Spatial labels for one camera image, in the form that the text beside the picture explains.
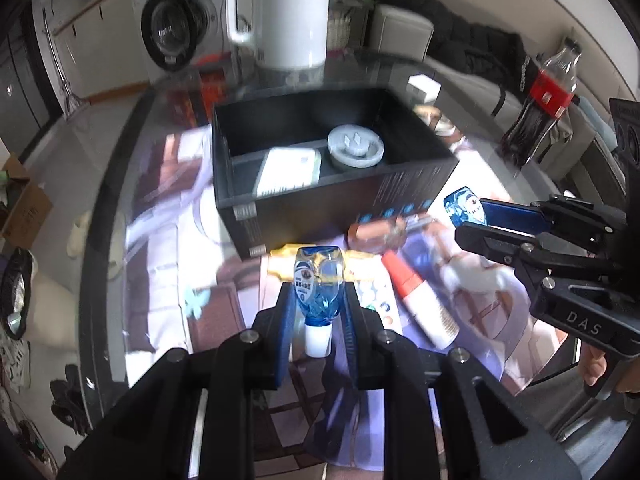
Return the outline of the person's hand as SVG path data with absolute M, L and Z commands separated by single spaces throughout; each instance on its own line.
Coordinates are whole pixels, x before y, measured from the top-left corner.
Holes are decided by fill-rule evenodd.
M 591 347 L 590 344 L 582 344 L 578 370 L 585 384 L 589 387 L 593 386 L 606 371 L 604 352 Z M 620 393 L 640 392 L 639 360 L 634 360 L 634 362 L 629 365 L 625 375 L 620 378 L 620 381 L 617 383 L 616 390 Z

